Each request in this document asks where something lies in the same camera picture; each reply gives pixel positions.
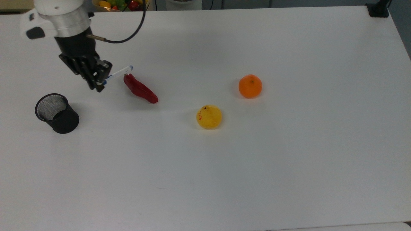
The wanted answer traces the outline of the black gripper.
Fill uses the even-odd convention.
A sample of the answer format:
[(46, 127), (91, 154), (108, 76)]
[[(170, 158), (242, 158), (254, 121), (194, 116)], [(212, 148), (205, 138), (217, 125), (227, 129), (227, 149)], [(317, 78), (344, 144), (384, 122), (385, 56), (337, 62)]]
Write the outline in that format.
[(112, 64), (106, 60), (99, 60), (100, 57), (95, 51), (95, 40), (86, 36), (91, 33), (89, 27), (78, 35), (66, 38), (54, 37), (54, 39), (62, 52), (59, 58), (63, 63), (75, 75), (80, 75), (91, 90), (101, 92), (111, 72)]

